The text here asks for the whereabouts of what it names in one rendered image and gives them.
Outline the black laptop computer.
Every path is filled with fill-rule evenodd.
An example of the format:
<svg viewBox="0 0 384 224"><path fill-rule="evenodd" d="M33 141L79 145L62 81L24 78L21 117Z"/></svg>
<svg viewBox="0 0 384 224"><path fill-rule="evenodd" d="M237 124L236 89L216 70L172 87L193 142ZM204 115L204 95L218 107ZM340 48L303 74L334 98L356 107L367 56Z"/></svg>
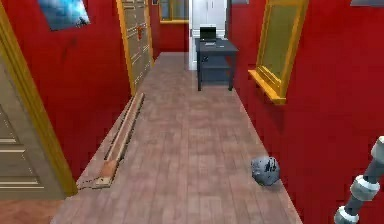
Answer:
<svg viewBox="0 0 384 224"><path fill-rule="evenodd" d="M216 44L216 28L215 27L201 27L200 28L200 42L213 46Z"/></svg>

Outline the dark grey side table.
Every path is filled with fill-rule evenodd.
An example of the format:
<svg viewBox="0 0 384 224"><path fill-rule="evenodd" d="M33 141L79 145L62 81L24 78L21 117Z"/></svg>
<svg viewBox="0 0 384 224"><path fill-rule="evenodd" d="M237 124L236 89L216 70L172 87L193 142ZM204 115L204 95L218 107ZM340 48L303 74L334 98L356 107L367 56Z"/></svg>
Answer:
<svg viewBox="0 0 384 224"><path fill-rule="evenodd" d="M209 85L228 84L233 89L238 49L229 40L195 40L197 90L204 83Z"/></svg>

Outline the wooden baseball bat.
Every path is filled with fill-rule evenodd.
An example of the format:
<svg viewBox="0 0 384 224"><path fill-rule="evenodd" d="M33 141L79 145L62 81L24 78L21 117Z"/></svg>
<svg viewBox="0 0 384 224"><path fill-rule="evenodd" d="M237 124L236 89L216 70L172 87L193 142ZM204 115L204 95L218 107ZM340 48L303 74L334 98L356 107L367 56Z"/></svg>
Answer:
<svg viewBox="0 0 384 224"><path fill-rule="evenodd" d="M133 97L123 116L122 123L118 129L116 137L112 141L112 145L106 154L105 161L99 175L92 184L93 188L108 188L112 185L119 163L124 157L126 147L129 144L129 139L132 136L134 125L144 99L144 93L136 94Z"/></svg>

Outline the grey soccer ball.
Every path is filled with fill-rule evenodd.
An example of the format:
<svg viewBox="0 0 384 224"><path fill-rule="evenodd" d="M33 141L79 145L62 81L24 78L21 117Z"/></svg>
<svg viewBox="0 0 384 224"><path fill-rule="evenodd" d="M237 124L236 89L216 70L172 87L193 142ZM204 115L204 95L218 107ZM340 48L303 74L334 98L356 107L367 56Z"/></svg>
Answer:
<svg viewBox="0 0 384 224"><path fill-rule="evenodd" d="M251 161L253 179L261 186L271 186L280 179L280 166L271 156L262 156Z"/></svg>

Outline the white cupboard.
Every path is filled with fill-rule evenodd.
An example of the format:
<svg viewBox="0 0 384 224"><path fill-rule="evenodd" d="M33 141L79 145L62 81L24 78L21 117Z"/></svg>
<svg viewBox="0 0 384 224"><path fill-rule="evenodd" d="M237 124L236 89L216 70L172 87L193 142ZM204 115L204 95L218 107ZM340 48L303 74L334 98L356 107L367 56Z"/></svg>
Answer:
<svg viewBox="0 0 384 224"><path fill-rule="evenodd" d="M200 37L201 27L215 27L216 36L226 33L228 0L189 0L189 69L197 69L195 41Z"/></svg>

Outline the yellow framed window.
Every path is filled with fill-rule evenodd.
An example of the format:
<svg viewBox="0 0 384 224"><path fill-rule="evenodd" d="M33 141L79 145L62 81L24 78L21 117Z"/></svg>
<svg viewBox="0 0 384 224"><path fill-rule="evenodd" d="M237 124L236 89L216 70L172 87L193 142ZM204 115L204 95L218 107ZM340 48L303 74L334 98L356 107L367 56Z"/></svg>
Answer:
<svg viewBox="0 0 384 224"><path fill-rule="evenodd" d="M189 20L189 0L159 0L162 23L186 23Z"/></svg>
<svg viewBox="0 0 384 224"><path fill-rule="evenodd" d="M248 73L275 105L286 103L309 0L266 0L256 66Z"/></svg>

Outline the blue framed picture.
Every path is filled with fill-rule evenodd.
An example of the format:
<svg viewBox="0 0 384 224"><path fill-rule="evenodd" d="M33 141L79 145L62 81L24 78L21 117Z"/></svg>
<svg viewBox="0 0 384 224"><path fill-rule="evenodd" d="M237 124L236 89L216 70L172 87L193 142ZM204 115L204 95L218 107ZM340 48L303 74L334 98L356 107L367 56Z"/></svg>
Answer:
<svg viewBox="0 0 384 224"><path fill-rule="evenodd" d="M83 0L38 0L51 31L90 24Z"/></svg>

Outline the grey framed picture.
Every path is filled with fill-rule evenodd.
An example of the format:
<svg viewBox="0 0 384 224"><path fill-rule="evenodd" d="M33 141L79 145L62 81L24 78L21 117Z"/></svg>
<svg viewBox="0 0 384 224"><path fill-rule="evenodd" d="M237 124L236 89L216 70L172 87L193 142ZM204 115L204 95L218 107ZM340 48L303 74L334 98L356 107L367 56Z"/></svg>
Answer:
<svg viewBox="0 0 384 224"><path fill-rule="evenodd" d="M384 0L351 0L352 7L384 7Z"/></svg>

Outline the beige door yellow frame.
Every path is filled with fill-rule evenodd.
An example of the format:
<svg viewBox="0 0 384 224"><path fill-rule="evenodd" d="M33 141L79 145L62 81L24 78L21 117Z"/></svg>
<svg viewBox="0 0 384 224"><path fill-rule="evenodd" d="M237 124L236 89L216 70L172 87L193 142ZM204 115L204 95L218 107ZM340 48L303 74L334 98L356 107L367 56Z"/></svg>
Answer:
<svg viewBox="0 0 384 224"><path fill-rule="evenodd" d="M132 96L153 66L148 1L116 0Z"/></svg>
<svg viewBox="0 0 384 224"><path fill-rule="evenodd" d="M0 200L62 200L77 192L0 0Z"/></svg>

